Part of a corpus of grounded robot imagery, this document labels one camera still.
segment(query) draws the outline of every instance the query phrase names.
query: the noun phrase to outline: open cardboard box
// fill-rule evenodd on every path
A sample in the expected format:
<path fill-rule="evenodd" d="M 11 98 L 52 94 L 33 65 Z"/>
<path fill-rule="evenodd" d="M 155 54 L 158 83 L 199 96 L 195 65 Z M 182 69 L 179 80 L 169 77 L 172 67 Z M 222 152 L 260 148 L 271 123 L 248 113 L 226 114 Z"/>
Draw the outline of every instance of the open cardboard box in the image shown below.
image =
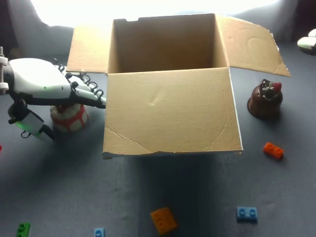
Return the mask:
<path fill-rule="evenodd" d="M 229 67 L 290 76 L 268 30 L 215 14 L 76 27 L 67 67 L 108 74 L 105 158 L 240 152 Z"/>

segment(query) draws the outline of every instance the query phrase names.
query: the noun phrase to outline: chocolate decoration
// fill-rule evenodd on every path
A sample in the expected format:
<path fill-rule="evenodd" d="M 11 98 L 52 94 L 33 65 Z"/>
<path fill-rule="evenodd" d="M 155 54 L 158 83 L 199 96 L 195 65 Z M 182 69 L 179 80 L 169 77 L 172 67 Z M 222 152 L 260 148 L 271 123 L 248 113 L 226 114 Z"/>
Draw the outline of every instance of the chocolate decoration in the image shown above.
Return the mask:
<path fill-rule="evenodd" d="M 283 100 L 282 92 L 269 87 L 271 81 L 263 79 L 252 91 L 247 102 L 248 111 L 258 119 L 276 119 Z"/>

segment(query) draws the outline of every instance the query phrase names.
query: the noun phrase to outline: orange lego brick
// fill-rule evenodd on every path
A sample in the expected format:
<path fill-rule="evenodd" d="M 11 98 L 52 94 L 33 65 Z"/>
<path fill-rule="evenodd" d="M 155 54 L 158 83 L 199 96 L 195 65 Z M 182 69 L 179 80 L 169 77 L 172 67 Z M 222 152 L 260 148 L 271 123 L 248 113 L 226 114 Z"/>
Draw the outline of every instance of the orange lego brick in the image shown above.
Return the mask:
<path fill-rule="evenodd" d="M 150 215 L 160 235 L 163 235 L 178 227 L 178 224 L 174 220 L 168 207 L 158 209 L 152 212 Z"/>
<path fill-rule="evenodd" d="M 283 150 L 280 147 L 273 145 L 271 142 L 266 143 L 265 147 L 263 148 L 263 151 L 277 159 L 282 159 L 283 157 Z"/>

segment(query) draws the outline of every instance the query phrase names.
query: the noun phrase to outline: lego brick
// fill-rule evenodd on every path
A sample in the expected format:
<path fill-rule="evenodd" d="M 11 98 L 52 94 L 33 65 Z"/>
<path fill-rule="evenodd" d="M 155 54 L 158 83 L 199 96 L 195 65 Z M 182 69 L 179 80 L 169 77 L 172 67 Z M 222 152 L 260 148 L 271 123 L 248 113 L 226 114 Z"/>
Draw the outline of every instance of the lego brick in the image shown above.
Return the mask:
<path fill-rule="evenodd" d="M 16 237 L 28 237 L 31 228 L 31 223 L 20 223 Z"/>
<path fill-rule="evenodd" d="M 150 215 L 160 235 L 163 235 L 178 227 L 178 224 L 174 220 L 168 207 L 158 209 L 152 212 Z"/>
<path fill-rule="evenodd" d="M 237 221 L 239 222 L 257 222 L 258 213 L 256 207 L 237 207 Z"/>
<path fill-rule="evenodd" d="M 105 230 L 104 230 L 104 228 L 94 229 L 94 237 L 105 237 Z"/>
<path fill-rule="evenodd" d="M 282 159 L 283 157 L 283 150 L 270 142 L 266 143 L 266 145 L 263 148 L 263 151 L 276 159 Z"/>

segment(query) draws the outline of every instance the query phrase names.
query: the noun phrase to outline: red berry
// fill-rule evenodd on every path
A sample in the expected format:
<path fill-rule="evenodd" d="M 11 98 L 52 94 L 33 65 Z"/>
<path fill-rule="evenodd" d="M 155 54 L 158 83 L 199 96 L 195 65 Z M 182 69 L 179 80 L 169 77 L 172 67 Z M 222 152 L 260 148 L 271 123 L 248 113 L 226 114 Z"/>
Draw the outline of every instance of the red berry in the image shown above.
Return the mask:
<path fill-rule="evenodd" d="M 281 82 L 274 82 L 272 83 L 272 87 L 274 88 L 273 90 L 277 93 L 281 91 L 282 88 L 282 83 Z"/>

